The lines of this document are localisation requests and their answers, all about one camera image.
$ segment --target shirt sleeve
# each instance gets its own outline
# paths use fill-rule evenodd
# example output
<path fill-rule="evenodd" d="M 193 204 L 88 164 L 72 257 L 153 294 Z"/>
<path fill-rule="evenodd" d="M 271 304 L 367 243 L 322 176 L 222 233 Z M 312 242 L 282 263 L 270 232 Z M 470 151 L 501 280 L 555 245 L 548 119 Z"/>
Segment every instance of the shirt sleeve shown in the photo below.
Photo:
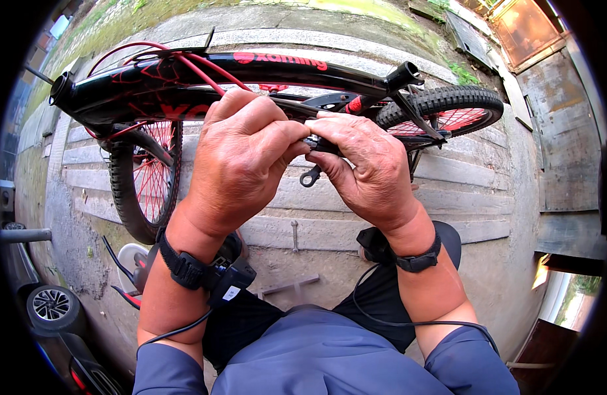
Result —
<path fill-rule="evenodd" d="M 145 344 L 138 352 L 133 395 L 208 395 L 195 359 L 166 344 Z"/>
<path fill-rule="evenodd" d="M 429 354 L 424 368 L 456 395 L 519 394 L 518 384 L 479 329 L 449 333 Z"/>

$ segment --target label sticker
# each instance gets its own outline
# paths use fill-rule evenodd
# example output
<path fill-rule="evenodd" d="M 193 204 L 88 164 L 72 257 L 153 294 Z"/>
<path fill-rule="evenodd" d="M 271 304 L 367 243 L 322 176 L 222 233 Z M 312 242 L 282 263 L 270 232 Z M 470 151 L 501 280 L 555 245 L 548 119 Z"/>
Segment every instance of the label sticker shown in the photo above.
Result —
<path fill-rule="evenodd" d="M 239 292 L 239 288 L 238 287 L 230 286 L 229 290 L 226 291 L 226 293 L 224 294 L 224 296 L 222 296 L 222 299 L 224 299 L 224 300 L 231 300 L 231 299 L 235 298 L 235 296 L 237 295 L 238 292 Z"/>

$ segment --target black shorts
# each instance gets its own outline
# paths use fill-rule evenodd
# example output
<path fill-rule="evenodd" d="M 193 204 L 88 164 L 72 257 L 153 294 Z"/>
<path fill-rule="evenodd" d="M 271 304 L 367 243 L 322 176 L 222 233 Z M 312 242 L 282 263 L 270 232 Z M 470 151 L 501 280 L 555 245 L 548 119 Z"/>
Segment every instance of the black shorts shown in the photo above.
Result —
<path fill-rule="evenodd" d="M 449 224 L 433 221 L 442 244 L 456 269 L 461 260 L 459 233 Z M 395 266 L 379 266 L 358 287 L 358 305 L 372 317 L 390 322 L 410 322 L 398 291 L 398 272 Z M 213 311 L 207 320 L 202 339 L 204 356 L 220 374 L 229 360 L 260 336 L 281 317 L 283 312 L 272 304 L 258 299 L 247 290 L 242 290 L 228 304 Z M 332 309 L 374 333 L 387 339 L 401 353 L 415 339 L 412 327 L 393 327 L 378 323 L 364 316 L 354 305 L 350 293 Z"/>

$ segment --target bicycle wheel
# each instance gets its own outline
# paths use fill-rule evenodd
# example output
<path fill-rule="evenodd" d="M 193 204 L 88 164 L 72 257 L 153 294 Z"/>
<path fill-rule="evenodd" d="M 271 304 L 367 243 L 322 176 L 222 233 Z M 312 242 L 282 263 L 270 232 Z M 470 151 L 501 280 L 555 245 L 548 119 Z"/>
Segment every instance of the bicycle wheel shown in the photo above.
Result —
<path fill-rule="evenodd" d="M 409 98 L 422 117 L 451 137 L 471 133 L 493 124 L 503 115 L 503 102 L 496 92 L 485 88 L 459 86 L 429 89 Z M 375 117 L 379 127 L 405 143 L 418 143 L 426 133 L 402 112 L 396 103 L 380 109 Z"/>
<path fill-rule="evenodd" d="M 110 153 L 110 188 L 121 222 L 137 241 L 152 245 L 176 207 L 181 170 L 182 122 L 143 126 L 174 160 L 168 168 L 139 146 L 114 143 Z"/>

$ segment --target blue shirt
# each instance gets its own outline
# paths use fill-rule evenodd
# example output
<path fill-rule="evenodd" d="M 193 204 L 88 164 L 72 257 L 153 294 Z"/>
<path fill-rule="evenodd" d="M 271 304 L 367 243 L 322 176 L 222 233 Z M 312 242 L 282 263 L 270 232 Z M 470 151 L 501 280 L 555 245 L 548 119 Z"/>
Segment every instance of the blue shirt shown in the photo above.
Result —
<path fill-rule="evenodd" d="M 134 394 L 207 394 L 202 369 L 164 344 L 139 351 Z M 424 368 L 382 336 L 325 310 L 278 320 L 230 360 L 221 394 L 518 394 L 516 381 L 481 331 L 447 335 Z"/>

